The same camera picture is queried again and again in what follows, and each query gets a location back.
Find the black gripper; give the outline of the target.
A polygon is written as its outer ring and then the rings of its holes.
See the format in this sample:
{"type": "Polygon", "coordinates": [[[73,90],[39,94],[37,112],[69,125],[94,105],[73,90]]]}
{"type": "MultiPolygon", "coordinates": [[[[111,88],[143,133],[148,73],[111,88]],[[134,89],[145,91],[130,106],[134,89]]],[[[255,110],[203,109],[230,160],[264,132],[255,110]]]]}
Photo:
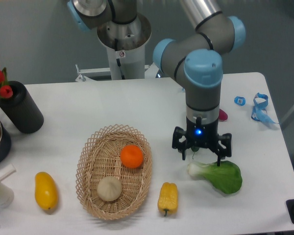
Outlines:
{"type": "Polygon", "coordinates": [[[186,150],[192,146],[210,149],[218,157],[217,166],[221,160],[232,156],[232,134],[218,134],[219,121],[209,124],[192,122],[186,119],[186,130],[175,127],[172,136],[172,148],[182,154],[182,160],[186,160],[186,150]]]}

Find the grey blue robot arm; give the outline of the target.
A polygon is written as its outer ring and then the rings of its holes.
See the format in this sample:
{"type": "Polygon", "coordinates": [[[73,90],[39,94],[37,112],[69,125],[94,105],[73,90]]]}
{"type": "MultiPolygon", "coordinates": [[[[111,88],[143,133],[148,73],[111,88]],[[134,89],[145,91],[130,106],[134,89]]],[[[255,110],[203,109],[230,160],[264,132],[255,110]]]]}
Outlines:
{"type": "MultiPolygon", "coordinates": [[[[151,25],[138,13],[136,1],[71,0],[67,6],[81,30],[97,29],[113,80],[144,78],[151,25]]],[[[181,6],[195,34],[182,42],[164,39],[153,51],[158,69],[186,92],[187,128],[175,128],[172,147],[182,155],[187,149],[208,148],[221,161],[232,154],[232,136],[218,134],[221,56],[244,43],[245,26],[226,17],[214,0],[183,0],[181,6]]]]}

